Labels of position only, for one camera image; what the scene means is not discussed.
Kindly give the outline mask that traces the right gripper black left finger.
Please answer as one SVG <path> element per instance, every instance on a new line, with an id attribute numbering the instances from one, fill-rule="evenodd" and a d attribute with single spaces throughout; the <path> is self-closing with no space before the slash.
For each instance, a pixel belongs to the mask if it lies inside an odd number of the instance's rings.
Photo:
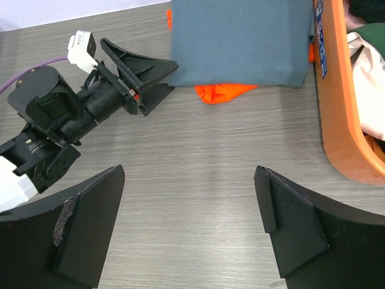
<path id="1" fill-rule="evenodd" d="M 119 164 L 2 212 L 1 288 L 97 288 L 124 184 Z"/>

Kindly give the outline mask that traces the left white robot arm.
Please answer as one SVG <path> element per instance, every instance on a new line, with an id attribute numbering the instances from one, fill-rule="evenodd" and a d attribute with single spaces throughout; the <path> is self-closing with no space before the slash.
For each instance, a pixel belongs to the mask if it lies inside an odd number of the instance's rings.
<path id="1" fill-rule="evenodd" d="M 28 202 L 61 179 L 79 158 L 81 139 L 119 109 L 148 115 L 173 88 L 172 60 L 131 53 L 92 33 L 71 36 L 66 60 L 87 74 L 74 92 L 52 66 L 38 64 L 13 79 L 8 103 L 25 121 L 1 145 L 1 210 Z"/>

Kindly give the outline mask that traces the orange t shirt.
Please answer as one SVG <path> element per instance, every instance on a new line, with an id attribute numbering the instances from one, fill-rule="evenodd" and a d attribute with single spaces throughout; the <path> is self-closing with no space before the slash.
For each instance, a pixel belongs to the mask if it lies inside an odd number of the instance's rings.
<path id="1" fill-rule="evenodd" d="M 172 30 L 172 10 L 166 11 L 168 29 Z M 315 59 L 314 53 L 314 36 L 315 36 L 315 24 L 314 18 L 310 23 L 309 31 L 309 53 L 308 61 L 313 62 Z M 210 84 L 210 85 L 195 85 L 195 91 L 198 97 L 206 104 L 221 104 L 229 102 L 236 97 L 247 93 L 251 90 L 258 88 L 258 85 L 246 85 L 246 84 Z"/>

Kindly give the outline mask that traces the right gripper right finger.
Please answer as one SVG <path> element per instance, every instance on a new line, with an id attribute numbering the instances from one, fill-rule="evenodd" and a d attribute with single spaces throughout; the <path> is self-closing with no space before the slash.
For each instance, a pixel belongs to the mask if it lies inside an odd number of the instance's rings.
<path id="1" fill-rule="evenodd" d="M 384 288 L 384 216 L 257 166 L 263 228 L 288 288 Z"/>

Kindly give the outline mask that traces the grey-blue t shirt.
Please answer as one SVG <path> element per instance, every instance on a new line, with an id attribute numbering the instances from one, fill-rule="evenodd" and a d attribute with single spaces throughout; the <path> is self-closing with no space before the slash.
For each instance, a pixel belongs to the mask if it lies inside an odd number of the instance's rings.
<path id="1" fill-rule="evenodd" d="M 311 1 L 173 1 L 171 11 L 171 85 L 303 84 Z"/>

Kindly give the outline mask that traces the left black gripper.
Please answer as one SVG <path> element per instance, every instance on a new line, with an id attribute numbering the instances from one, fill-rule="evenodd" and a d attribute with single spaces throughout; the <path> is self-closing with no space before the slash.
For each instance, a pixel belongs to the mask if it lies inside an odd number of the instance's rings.
<path id="1" fill-rule="evenodd" d="M 135 95 L 119 82 L 103 62 L 86 78 L 78 93 L 52 66 L 31 69 L 8 95 L 8 103 L 27 126 L 52 141 L 80 141 L 86 134 L 124 108 L 129 114 L 150 114 L 174 89 L 159 84 L 179 66 L 175 61 L 135 54 L 107 38 L 100 47 L 116 64 L 119 77 L 135 90 L 146 90 L 137 105 Z"/>

